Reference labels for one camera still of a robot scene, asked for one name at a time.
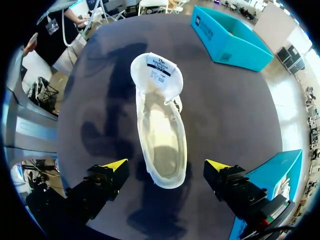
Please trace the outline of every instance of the dark gray table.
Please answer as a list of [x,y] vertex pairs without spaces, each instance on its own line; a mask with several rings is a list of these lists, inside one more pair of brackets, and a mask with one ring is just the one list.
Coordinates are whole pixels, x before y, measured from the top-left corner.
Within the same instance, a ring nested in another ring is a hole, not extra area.
[[[154,14],[101,27],[88,41],[65,88],[58,122],[64,187],[94,164],[129,159],[130,177],[88,226],[125,240],[226,240],[234,214],[203,178],[206,158],[250,171],[282,151],[271,93],[262,75],[213,63],[190,16]],[[153,52],[180,68],[187,139],[184,184],[157,187],[146,172],[137,131],[132,60]]]

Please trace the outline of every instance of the black equipment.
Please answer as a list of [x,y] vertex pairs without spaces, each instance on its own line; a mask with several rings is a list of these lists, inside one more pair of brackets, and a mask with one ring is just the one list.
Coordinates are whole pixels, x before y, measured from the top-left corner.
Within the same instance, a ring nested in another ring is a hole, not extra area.
[[[225,201],[236,217],[246,222],[241,239],[255,231],[268,232],[278,227],[295,206],[282,195],[268,200],[267,189],[254,185],[244,172],[238,165],[228,166],[208,159],[203,169],[203,176],[218,200]],[[279,231],[270,231],[267,239],[277,239],[279,235]]]
[[87,172],[88,176],[81,183],[65,190],[67,198],[51,187],[46,190],[38,187],[26,197],[32,215],[51,238],[58,239],[78,231],[90,232],[93,239],[105,239],[85,224],[98,215],[107,201],[115,200],[129,177],[128,160],[94,165]]

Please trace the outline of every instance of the white wall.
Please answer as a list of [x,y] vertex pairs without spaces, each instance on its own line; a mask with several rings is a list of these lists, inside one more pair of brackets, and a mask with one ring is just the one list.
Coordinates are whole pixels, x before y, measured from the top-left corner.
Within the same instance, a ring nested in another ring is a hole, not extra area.
[[309,37],[299,25],[292,31],[287,41],[291,43],[301,55],[305,54],[312,46]]
[[295,20],[285,14],[283,9],[269,2],[253,27],[253,31],[276,54],[297,26]]

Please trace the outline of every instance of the metal frame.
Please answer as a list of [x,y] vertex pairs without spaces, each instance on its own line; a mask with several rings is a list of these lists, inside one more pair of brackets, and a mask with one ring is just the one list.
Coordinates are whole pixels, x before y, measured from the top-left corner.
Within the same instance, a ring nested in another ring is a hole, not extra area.
[[58,118],[32,103],[22,89],[23,50],[12,56],[2,112],[2,139],[9,168],[29,159],[57,159]]

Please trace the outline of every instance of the printed logo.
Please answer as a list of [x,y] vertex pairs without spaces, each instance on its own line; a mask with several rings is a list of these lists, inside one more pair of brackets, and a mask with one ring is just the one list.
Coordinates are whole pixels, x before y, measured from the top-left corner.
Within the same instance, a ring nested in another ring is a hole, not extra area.
[[200,20],[201,20],[201,18],[200,18],[199,16],[196,16],[196,18],[195,18],[195,25],[199,26]]

